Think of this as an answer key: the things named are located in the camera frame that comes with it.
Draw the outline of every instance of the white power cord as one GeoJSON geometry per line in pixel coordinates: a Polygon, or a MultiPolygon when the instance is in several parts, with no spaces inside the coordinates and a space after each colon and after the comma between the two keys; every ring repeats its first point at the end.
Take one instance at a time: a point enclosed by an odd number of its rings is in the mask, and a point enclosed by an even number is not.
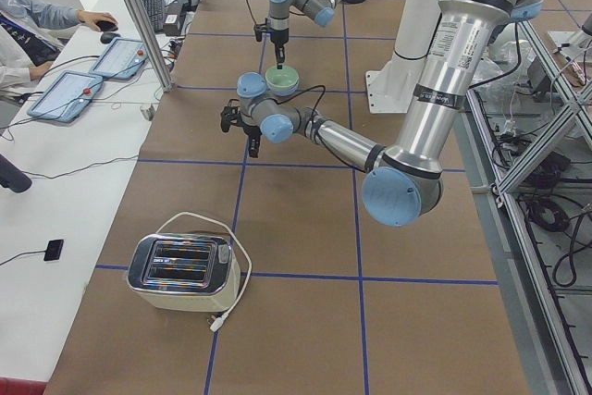
{"type": "Polygon", "coordinates": [[[227,309],[226,312],[224,312],[222,315],[214,318],[214,321],[210,325],[210,330],[212,330],[213,332],[216,332],[216,331],[218,331],[222,327],[222,325],[224,324],[224,321],[226,321],[226,318],[228,318],[228,316],[230,315],[230,312],[232,312],[234,310],[234,308],[236,307],[236,305],[241,300],[242,294],[244,293],[244,290],[246,289],[247,284],[249,283],[249,278],[251,277],[251,272],[253,270],[253,263],[251,262],[251,257],[249,256],[249,254],[247,254],[247,251],[244,250],[244,247],[242,247],[241,242],[236,237],[236,235],[234,234],[234,232],[230,229],[230,227],[227,226],[226,224],[224,224],[223,222],[216,221],[215,219],[212,219],[212,218],[207,217],[207,216],[202,216],[202,215],[198,215],[197,213],[191,213],[191,212],[180,212],[180,213],[177,213],[176,215],[174,215],[173,217],[171,217],[162,226],[160,226],[160,228],[156,231],[156,233],[160,233],[163,230],[163,228],[165,228],[168,224],[170,224],[175,219],[178,219],[181,216],[196,217],[196,218],[201,219],[203,221],[211,222],[212,224],[216,224],[217,226],[220,226],[220,227],[224,228],[228,232],[228,234],[232,237],[232,239],[236,242],[236,244],[239,246],[240,251],[244,255],[245,259],[247,260],[247,263],[249,264],[249,268],[247,269],[247,276],[244,279],[244,282],[242,283],[242,287],[240,288],[240,292],[239,292],[239,295],[237,296],[237,299],[230,306],[230,308],[227,309]]]}

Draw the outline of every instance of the metal pole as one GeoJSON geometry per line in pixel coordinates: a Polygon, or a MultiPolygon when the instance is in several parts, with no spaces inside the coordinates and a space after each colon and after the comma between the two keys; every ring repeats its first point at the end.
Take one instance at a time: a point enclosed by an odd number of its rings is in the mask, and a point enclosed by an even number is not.
{"type": "Polygon", "coordinates": [[[173,82],[170,78],[170,73],[168,72],[167,64],[165,63],[164,58],[162,57],[162,52],[160,51],[160,45],[156,40],[156,36],[154,34],[154,30],[150,21],[148,20],[148,15],[146,14],[146,10],[143,7],[142,0],[124,0],[126,3],[126,7],[128,8],[129,14],[131,15],[131,19],[133,23],[136,25],[140,36],[142,37],[142,41],[146,46],[146,51],[148,52],[148,57],[152,62],[154,67],[154,71],[156,72],[156,77],[160,81],[160,85],[163,87],[164,92],[169,92],[173,88],[173,82]]]}

